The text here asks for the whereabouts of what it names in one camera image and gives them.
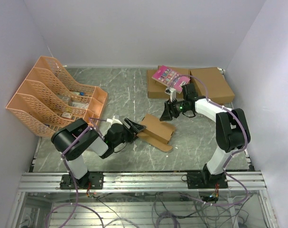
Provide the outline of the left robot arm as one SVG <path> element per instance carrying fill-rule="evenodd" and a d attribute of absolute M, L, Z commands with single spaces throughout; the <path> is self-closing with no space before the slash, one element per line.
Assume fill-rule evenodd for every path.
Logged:
<path fill-rule="evenodd" d="M 97 127 L 90 127 L 82 118 L 58 130 L 51 137 L 51 142 L 61 153 L 65 166 L 69 170 L 72 183 L 79 189 L 85 188 L 90 172 L 87 169 L 83 152 L 90 148 L 100 158 L 108 158 L 121 144 L 134 142 L 146 126 L 135 123 L 128 118 L 120 121 L 117 116 L 105 120 L 110 124 L 103 136 Z"/>

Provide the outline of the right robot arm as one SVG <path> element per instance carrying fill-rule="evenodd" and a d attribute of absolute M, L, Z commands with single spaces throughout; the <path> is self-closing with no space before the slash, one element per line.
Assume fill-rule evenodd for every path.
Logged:
<path fill-rule="evenodd" d="M 183 100 L 176 99 L 176 89 L 165 90 L 170 98 L 164 103 L 160 121 L 171 121 L 180 114 L 192 111 L 204 115 L 215 122 L 217 147 L 212 158 L 204 165 L 199 174 L 200 182 L 207 188 L 213 187 L 223 179 L 226 166 L 232 157 L 246 149 L 251 140 L 244 111 L 219 105 L 205 96 L 198 96 L 193 84 L 182 86 Z"/>

